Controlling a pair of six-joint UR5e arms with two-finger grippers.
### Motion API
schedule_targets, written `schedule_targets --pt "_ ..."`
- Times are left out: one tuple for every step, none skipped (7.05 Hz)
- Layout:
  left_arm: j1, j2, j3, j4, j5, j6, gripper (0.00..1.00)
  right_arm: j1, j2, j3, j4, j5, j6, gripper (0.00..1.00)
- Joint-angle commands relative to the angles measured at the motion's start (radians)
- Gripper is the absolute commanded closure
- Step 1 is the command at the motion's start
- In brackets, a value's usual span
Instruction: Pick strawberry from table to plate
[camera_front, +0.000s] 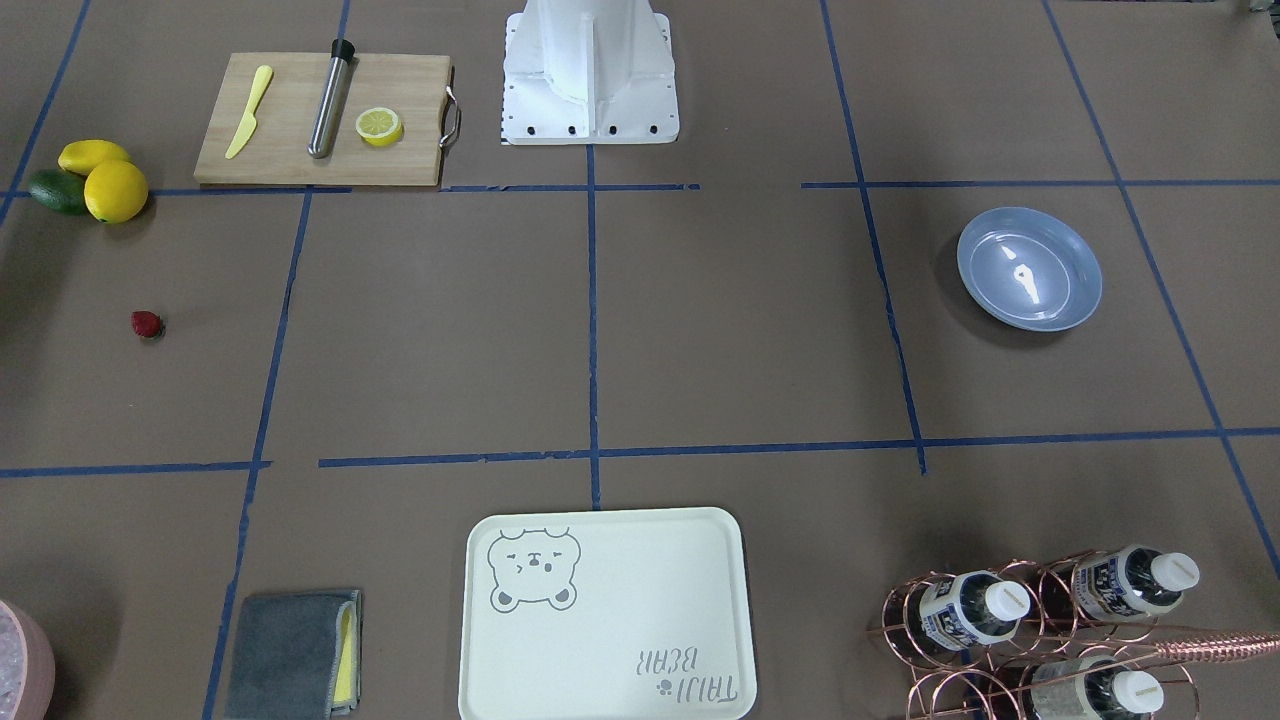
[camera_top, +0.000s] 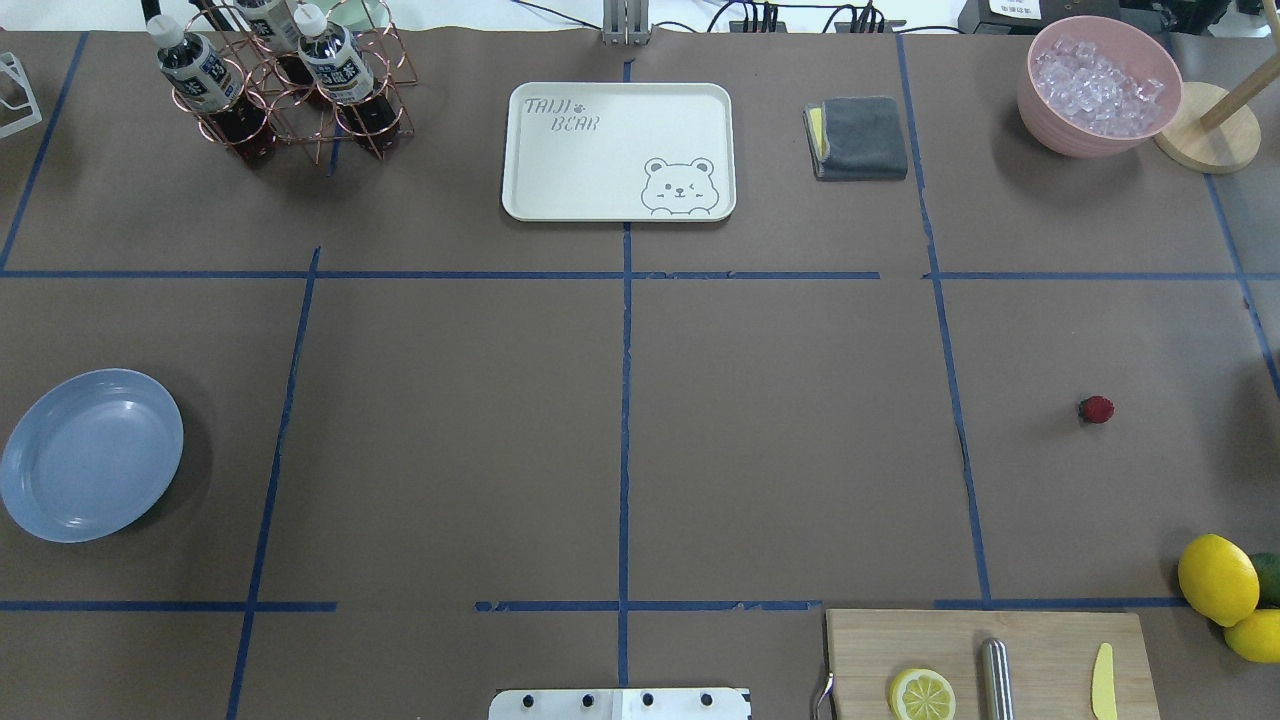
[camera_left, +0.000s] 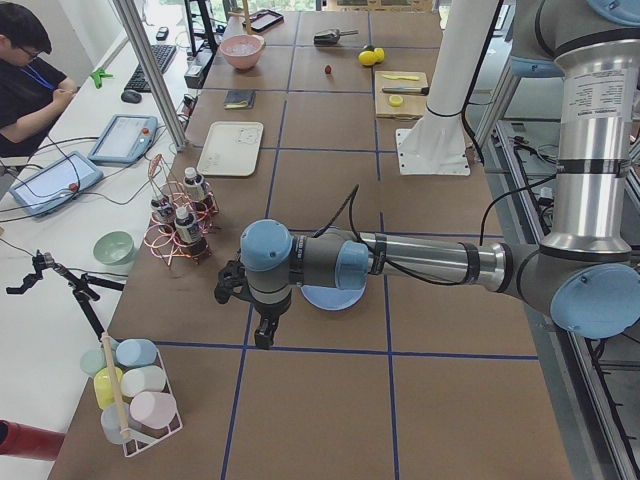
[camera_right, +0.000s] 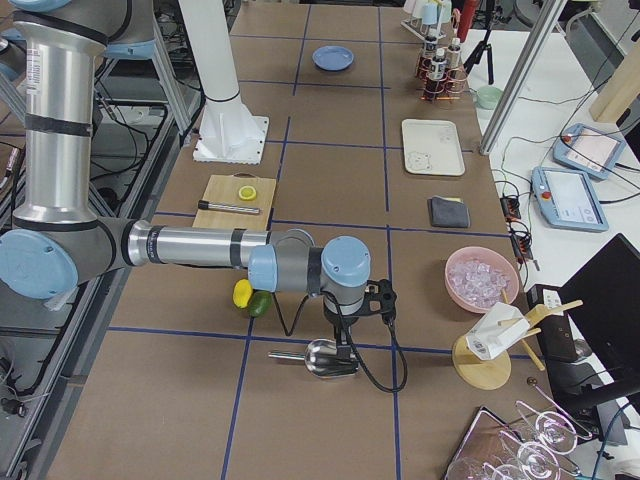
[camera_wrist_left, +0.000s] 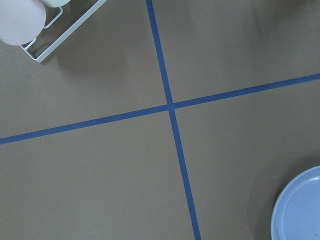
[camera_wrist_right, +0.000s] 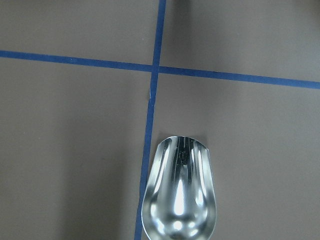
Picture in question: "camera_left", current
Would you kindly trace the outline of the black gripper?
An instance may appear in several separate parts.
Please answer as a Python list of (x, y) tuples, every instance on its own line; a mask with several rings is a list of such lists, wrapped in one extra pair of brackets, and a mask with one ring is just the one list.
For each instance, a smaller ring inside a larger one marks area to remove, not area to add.
[[(244, 265), (239, 260), (229, 260), (218, 272), (214, 298), (218, 303), (227, 303), (231, 297), (250, 301), (250, 291)], [(258, 349), (271, 349), (278, 329), (278, 316), (262, 316), (254, 331), (254, 343)]]

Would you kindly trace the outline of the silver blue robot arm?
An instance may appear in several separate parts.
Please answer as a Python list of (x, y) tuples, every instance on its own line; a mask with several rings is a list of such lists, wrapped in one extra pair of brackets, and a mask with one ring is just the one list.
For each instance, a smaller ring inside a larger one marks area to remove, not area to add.
[(219, 272), (217, 302), (239, 298), (272, 346), (294, 287), (360, 290), (373, 275), (439, 286), (479, 284), (523, 301), (589, 339), (620, 334), (639, 317), (639, 275), (620, 234), (629, 135), (639, 75), (635, 1), (521, 1), (511, 55), (522, 76), (564, 79), (550, 232), (538, 245), (476, 246), (341, 230), (294, 235), (263, 219), (241, 235)]

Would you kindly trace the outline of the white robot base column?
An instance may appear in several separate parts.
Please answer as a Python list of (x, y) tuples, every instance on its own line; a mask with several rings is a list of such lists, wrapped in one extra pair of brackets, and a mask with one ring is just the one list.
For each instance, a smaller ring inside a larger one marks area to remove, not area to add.
[(463, 111), (501, 7), (499, 0), (451, 3), (424, 115), (411, 129), (396, 131), (402, 175), (470, 174)]

